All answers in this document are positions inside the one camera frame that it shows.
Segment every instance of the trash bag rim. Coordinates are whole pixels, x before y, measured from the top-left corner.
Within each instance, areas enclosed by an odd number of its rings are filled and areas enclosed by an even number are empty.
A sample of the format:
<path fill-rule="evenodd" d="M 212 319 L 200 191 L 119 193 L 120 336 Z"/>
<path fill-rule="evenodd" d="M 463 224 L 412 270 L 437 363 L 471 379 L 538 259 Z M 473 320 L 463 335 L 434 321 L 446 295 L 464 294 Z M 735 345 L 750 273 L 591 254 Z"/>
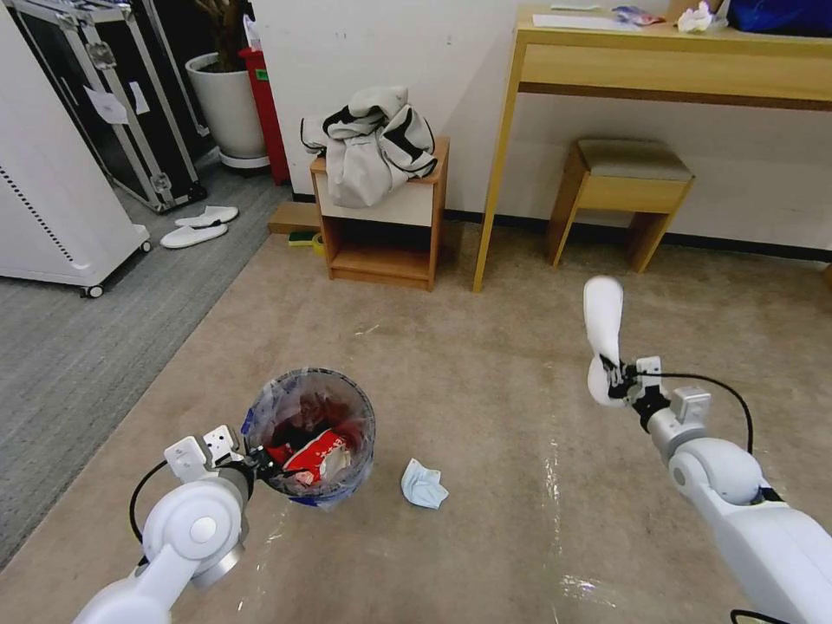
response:
<path fill-rule="evenodd" d="M 263 387 L 260 390 L 260 393 L 257 395 L 257 398 L 255 399 L 254 403 L 252 404 L 252 407 L 257 405 L 260 396 L 265 391 L 265 389 L 267 387 L 269 387 L 271 384 L 277 384 L 278 386 L 281 386 L 287 380 L 290 380 L 290 379 L 293 379 L 293 378 L 298 378 L 298 377 L 309 376 L 310 374 L 324 374 L 324 375 L 335 377 L 336 379 L 344 381 L 348 386 L 353 388 L 353 390 L 355 390 L 358 393 L 359 397 L 361 398 L 361 403 L 362 403 L 362 405 L 364 406 L 364 408 L 366 410 L 366 415 L 363 417 L 363 419 L 369 421 L 369 425 L 368 425 L 369 426 L 369 431 L 367 432 L 367 436 L 374 440 L 375 439 L 375 410 L 373 409 L 373 404 L 370 402 L 370 399 L 369 399 L 369 397 L 367 397 L 367 394 L 361 389 L 361 387 L 359 387 L 359 385 L 357 383 L 355 383 L 355 381 L 353 381 L 352 379 L 347 377 L 344 373 L 341 373 L 340 371 L 336 371 L 333 368 L 326 368 L 326 367 L 293 368 L 292 370 L 289 370 L 288 372 L 280 375 L 280 377 L 277 377 L 273 380 L 269 380 L 266 383 L 264 383 Z M 246 422 L 243 423 L 243 427 L 241 427 L 241 433 L 243 435 L 243 442 L 244 442 L 246 452 L 248 452 L 250 450 L 248 434 L 243 433 L 242 429 L 245 428 L 245 426 L 247 424 L 247 419 L 248 419 L 248 417 L 246 418 Z M 372 465 L 374 455 L 375 455 L 375 449 L 371 447 L 369 453 L 367 455 L 365 455 L 365 457 L 362 458 L 362 460 L 360 462 L 358 462 L 354 465 L 354 468 L 356 469 L 356 473 L 355 473 L 356 476 L 358 476 L 359 474 L 361 474 L 363 472 L 364 467 L 367 465 L 367 463 Z M 363 479 L 359 483 L 355 484 L 354 487 L 352 487 L 350 489 L 351 491 L 347 494 L 347 496 L 352 494 L 352 492 L 355 489 L 357 489 L 357 487 L 361 484 L 362 481 L 363 481 Z M 281 494 L 285 494 L 286 496 L 289 496 L 293 500 L 296 497 L 308 500 L 308 502 L 306 502 L 304 504 L 314 504 L 313 501 L 315 501 L 315 500 L 322 501 L 322 500 L 326 500 L 326 499 L 331 498 L 331 497 L 341 497 L 344 494 L 343 491 L 339 491 L 338 489 L 333 489 L 330 492 L 321 492 L 320 494 L 314 495 L 312 497 L 298 497 L 298 494 L 296 492 L 285 491 L 283 489 L 280 489 L 279 487 L 277 487 L 275 484 L 271 483 L 268 480 L 264 480 L 263 482 L 266 483 L 273 490 L 279 491 Z"/>

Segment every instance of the red trash bin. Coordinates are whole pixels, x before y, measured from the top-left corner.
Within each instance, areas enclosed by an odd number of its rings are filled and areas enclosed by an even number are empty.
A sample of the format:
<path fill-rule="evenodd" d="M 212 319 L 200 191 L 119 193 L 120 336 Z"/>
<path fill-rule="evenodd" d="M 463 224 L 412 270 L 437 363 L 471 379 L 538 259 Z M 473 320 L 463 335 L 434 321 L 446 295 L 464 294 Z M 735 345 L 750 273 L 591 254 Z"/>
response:
<path fill-rule="evenodd" d="M 286 161 L 286 152 L 283 150 L 283 137 L 280 135 L 275 101 L 271 97 L 269 74 L 266 71 L 263 51 L 246 48 L 240 50 L 239 54 L 245 60 L 245 67 L 249 71 L 251 92 L 257 104 L 257 116 L 260 118 L 260 127 L 263 129 L 263 138 L 266 140 L 266 151 L 269 153 L 271 177 L 278 185 L 289 182 L 289 163 Z"/>

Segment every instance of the caster wheel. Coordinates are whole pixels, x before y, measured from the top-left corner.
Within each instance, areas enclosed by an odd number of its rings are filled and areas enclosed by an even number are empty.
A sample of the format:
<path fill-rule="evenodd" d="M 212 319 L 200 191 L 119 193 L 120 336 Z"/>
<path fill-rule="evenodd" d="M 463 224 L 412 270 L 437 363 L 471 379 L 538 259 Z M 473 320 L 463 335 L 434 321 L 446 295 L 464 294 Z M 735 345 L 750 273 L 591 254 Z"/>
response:
<path fill-rule="evenodd" d="M 81 296 L 89 299 L 98 299 L 104 294 L 104 288 L 101 286 L 87 286 L 81 289 Z"/>

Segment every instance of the crumpled jacket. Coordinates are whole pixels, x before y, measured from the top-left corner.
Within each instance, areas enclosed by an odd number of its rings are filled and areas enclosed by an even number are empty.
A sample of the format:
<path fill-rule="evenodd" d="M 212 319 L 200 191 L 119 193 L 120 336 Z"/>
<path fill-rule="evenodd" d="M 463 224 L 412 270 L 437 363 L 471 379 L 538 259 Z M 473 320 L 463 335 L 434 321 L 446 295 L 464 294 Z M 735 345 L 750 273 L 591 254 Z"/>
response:
<path fill-rule="evenodd" d="M 405 87 L 363 89 L 325 119 L 302 119 L 301 142 L 326 153 L 329 195 L 346 208 L 377 204 L 410 178 L 430 175 L 437 162 L 433 132 L 407 103 Z"/>

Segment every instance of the stool leg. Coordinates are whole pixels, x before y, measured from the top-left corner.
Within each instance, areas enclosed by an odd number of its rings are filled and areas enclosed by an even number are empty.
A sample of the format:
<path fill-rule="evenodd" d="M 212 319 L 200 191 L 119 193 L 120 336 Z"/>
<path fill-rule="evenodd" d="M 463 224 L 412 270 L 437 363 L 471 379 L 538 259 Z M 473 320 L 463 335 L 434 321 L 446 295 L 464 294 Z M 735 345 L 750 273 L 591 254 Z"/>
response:
<path fill-rule="evenodd" d="M 636 273 L 643 273 L 659 247 L 673 215 L 639 212 L 630 223 L 630 266 Z"/>
<path fill-rule="evenodd" d="M 557 267 L 561 260 L 566 238 L 578 212 L 578 198 L 581 195 L 583 182 L 588 175 L 588 169 L 583 164 L 583 158 L 577 145 L 572 146 L 563 168 L 561 188 L 557 192 L 557 199 L 549 217 L 549 228 L 546 231 L 546 242 L 549 246 L 549 263 Z"/>

